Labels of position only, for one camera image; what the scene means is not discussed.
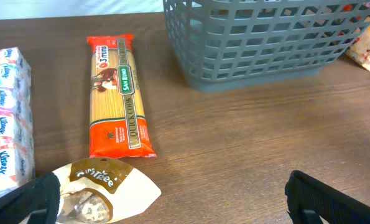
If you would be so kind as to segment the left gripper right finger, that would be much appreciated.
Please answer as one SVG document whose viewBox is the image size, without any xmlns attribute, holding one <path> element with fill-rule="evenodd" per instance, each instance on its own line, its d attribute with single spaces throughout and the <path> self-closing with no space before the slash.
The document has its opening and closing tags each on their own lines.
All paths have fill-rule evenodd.
<svg viewBox="0 0 370 224">
<path fill-rule="evenodd" d="M 299 171 L 285 185 L 288 214 L 295 224 L 370 224 L 370 207 Z"/>
</svg>

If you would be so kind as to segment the San Remo spaghetti packet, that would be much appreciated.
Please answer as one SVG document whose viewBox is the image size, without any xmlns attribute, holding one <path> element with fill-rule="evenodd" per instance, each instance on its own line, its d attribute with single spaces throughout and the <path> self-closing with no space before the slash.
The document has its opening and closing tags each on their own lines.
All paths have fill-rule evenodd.
<svg viewBox="0 0 370 224">
<path fill-rule="evenodd" d="M 89 36 L 90 157 L 156 157 L 133 54 L 132 34 Z"/>
</svg>

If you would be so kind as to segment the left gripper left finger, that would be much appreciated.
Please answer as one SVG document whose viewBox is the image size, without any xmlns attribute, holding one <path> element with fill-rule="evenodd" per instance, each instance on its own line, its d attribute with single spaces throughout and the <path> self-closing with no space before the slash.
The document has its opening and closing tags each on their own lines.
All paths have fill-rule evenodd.
<svg viewBox="0 0 370 224">
<path fill-rule="evenodd" d="M 50 172 L 0 197 L 0 224 L 55 224 L 60 203 L 60 182 Z"/>
</svg>

